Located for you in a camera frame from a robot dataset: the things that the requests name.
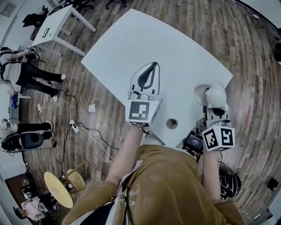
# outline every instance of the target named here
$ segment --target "small white paper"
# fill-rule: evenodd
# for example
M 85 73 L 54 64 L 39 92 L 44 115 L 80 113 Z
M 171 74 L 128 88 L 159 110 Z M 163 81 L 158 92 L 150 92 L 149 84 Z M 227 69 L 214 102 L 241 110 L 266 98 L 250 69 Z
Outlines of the small white paper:
M 89 112 L 94 113 L 96 111 L 96 106 L 95 104 L 89 105 Z

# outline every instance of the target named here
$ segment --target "white cable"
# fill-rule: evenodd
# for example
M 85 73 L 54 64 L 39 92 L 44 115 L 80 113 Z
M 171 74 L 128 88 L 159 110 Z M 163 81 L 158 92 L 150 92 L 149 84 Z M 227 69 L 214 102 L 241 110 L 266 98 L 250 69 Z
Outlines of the white cable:
M 109 153 L 104 149 L 104 147 L 101 145 L 101 143 L 99 143 L 99 142 L 95 139 L 95 137 L 92 135 L 91 132 L 89 132 L 87 129 L 85 129 L 85 128 L 83 128 L 83 127 L 78 127 L 78 128 L 79 128 L 79 129 L 86 130 L 86 131 L 92 136 L 92 138 L 102 147 L 102 149 L 105 151 L 105 153 L 108 154 L 110 158 L 112 158 L 112 157 L 110 156 L 110 154 L 109 154 Z
M 235 4 L 233 1 L 231 1 L 231 0 L 228 0 L 229 2 L 231 2 L 231 3 L 233 3 L 234 5 L 236 5 L 236 6 L 238 6 L 238 7 L 240 7 L 245 13 L 247 13 L 249 16 L 253 16 L 254 17 L 254 15 L 251 15 L 251 14 L 249 14 L 244 8 L 242 8 L 240 5 L 237 5 L 237 4 Z
M 44 109 L 46 108 L 46 101 L 49 101 L 49 102 L 55 102 L 54 100 L 49 100 L 48 98 L 45 99 L 45 106 L 41 108 Z M 60 101 L 58 102 L 55 102 L 56 104 L 60 103 L 61 101 L 64 101 L 65 103 L 68 103 L 70 105 L 70 120 L 71 120 L 71 104 L 69 102 L 66 102 L 64 99 L 61 99 Z
M 245 211 L 241 211 L 241 210 L 239 210 L 239 209 L 238 209 L 238 211 L 239 211 L 239 212 L 241 212 L 241 213 L 245 213 L 245 214 L 246 214 L 246 216 L 247 216 L 247 218 L 248 218 L 249 220 L 255 220 L 255 219 L 257 219 L 257 218 L 260 216 L 260 214 L 259 214 L 259 215 L 257 215 L 257 216 L 256 216 L 256 217 L 254 217 L 254 218 L 250 218 L 250 217 L 249 217 L 249 214 L 248 214 L 247 212 L 245 212 Z

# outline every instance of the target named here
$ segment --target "shoe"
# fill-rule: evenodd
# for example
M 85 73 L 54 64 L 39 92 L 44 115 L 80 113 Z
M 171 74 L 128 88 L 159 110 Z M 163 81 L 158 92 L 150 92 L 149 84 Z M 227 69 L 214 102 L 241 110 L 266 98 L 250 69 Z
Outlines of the shoe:
M 62 74 L 62 75 L 61 75 L 61 79 L 62 79 L 62 80 L 65 80 L 65 79 L 66 79 L 66 74 Z
M 50 129 L 52 130 L 52 129 L 53 129 L 53 124 L 52 124 L 49 120 L 47 120 L 46 123 L 48 123 L 48 124 L 51 125 L 51 128 L 50 128 Z
M 57 96 L 57 95 L 55 95 L 55 96 L 53 97 L 53 101 L 54 101 L 54 102 L 58 102 L 58 96 Z

